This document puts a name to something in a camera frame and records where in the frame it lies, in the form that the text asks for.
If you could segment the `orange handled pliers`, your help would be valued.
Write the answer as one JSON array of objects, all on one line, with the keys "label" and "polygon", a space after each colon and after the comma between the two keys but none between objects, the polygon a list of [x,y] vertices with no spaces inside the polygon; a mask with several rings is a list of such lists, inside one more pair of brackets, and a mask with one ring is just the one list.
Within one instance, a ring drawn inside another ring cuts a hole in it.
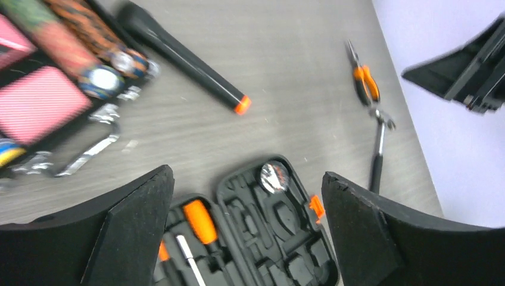
[{"label": "orange handled pliers", "polygon": [[381,95],[377,83],[371,75],[370,68],[366,65],[362,65],[359,56],[349,39],[347,40],[347,48],[349,59],[353,68],[352,75],[358,98],[361,103],[367,107],[371,106],[373,103],[379,103]]}]

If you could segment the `long black orange screwdriver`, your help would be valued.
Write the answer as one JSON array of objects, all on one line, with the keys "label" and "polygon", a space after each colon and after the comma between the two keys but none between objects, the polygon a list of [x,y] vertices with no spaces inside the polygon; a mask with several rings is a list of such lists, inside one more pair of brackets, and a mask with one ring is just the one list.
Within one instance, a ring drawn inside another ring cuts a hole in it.
[{"label": "long black orange screwdriver", "polygon": [[223,272],[227,285],[234,285],[226,269],[222,248],[218,241],[217,229],[204,203],[201,200],[193,200],[182,208],[195,236],[208,248],[210,256]]}]

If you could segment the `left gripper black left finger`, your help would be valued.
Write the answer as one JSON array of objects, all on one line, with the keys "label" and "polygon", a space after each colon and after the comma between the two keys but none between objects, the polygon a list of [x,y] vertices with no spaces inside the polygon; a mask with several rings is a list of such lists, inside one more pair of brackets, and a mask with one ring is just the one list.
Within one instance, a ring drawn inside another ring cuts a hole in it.
[{"label": "left gripper black left finger", "polygon": [[117,189],[1,226],[2,285],[150,285],[174,189],[162,165]]}]

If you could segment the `black plastic tool case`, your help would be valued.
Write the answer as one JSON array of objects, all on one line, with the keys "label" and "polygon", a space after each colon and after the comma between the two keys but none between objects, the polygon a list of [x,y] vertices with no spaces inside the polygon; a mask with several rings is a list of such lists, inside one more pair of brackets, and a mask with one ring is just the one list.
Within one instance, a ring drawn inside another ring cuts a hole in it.
[{"label": "black plastic tool case", "polygon": [[[271,194],[259,182],[268,161],[288,169],[288,190]],[[270,155],[224,176],[214,198],[202,194],[177,196],[171,203],[163,241],[182,285],[198,285],[176,239],[183,235],[206,285],[227,285],[208,248],[195,236],[183,206],[201,200],[218,232],[226,269],[234,285],[337,285],[339,270],[324,227],[309,208],[311,195],[288,159]],[[158,258],[152,285],[169,285]]]}]

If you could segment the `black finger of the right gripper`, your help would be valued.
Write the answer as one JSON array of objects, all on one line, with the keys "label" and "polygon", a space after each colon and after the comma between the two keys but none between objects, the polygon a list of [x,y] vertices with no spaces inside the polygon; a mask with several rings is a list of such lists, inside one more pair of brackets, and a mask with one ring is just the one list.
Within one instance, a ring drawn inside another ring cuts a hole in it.
[{"label": "black finger of the right gripper", "polygon": [[504,105],[504,14],[455,50],[406,68],[401,77],[476,113]]}]

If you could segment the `orange case latch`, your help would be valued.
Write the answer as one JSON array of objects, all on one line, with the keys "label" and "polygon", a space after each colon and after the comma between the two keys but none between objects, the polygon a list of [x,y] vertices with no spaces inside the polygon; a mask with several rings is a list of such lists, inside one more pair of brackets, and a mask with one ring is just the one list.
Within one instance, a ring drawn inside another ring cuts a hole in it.
[{"label": "orange case latch", "polygon": [[325,215],[325,208],[317,195],[311,196],[309,208],[312,209],[317,216],[316,223],[320,224],[321,218]]}]

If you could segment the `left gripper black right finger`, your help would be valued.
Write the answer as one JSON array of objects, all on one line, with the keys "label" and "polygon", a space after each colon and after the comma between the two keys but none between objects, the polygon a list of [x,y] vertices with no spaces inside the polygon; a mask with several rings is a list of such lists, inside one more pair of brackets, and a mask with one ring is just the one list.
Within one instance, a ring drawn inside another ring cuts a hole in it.
[{"label": "left gripper black right finger", "polygon": [[326,172],[322,197],[345,285],[503,285],[504,229],[432,216]]}]

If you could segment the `black orange medium screwdriver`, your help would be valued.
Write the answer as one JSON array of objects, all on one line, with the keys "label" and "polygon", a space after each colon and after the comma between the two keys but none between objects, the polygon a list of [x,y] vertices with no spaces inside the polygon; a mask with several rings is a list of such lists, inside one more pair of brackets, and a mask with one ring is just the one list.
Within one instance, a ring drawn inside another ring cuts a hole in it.
[{"label": "black orange medium screwdriver", "polygon": [[197,283],[199,286],[206,286],[206,283],[204,281],[204,278],[201,275],[201,272],[198,269],[197,263],[195,262],[194,256],[191,252],[191,249],[189,247],[189,244],[187,243],[186,238],[183,235],[176,235],[175,239],[187,261],[189,266],[191,267],[194,276],[197,280]]}]

